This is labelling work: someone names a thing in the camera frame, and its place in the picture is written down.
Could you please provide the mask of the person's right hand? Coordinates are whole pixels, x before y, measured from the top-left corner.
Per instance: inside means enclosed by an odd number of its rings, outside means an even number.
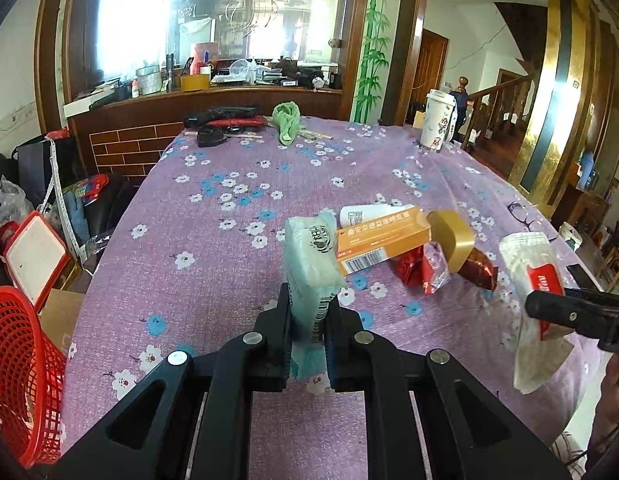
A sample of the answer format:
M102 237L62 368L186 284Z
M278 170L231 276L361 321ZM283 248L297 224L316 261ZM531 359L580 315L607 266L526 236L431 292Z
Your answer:
M602 452L619 428L619 356L613 354L600 385L589 444Z

